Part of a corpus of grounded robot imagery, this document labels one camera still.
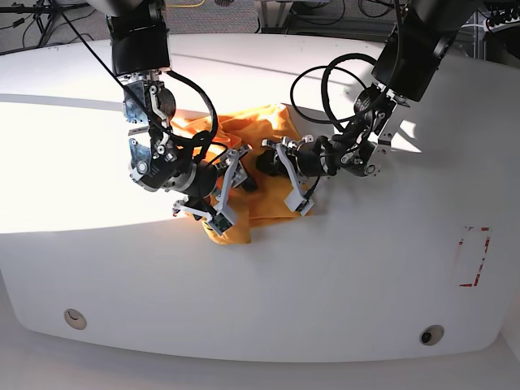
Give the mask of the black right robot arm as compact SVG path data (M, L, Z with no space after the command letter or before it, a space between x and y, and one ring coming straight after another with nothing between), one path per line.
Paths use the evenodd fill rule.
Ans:
M148 145L129 139L132 181L150 192L179 193L173 214L186 212L214 230L227 230L238 220L228 204L230 192L251 185L241 163L249 147L226 140L206 92L172 71L165 2L92 1L90 6L106 16L111 44L108 72L123 89L123 114L129 123L144 125L149 134ZM176 100L162 74L202 98L210 114L208 129L188 134L174 129Z

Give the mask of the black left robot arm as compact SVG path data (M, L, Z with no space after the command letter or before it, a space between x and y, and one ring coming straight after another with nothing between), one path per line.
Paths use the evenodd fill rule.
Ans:
M393 111L422 99L458 31L480 5L479 1L395 1L396 23L378 58L343 54L322 68L323 123L332 125L335 134L313 141L264 140L266 150L257 158L256 168L293 182L333 177L340 170L358 177L376 173L375 155L391 144L392 136L384 128ZM375 81L358 95L353 114L339 119L332 112L328 84L330 75L348 61L371 64Z

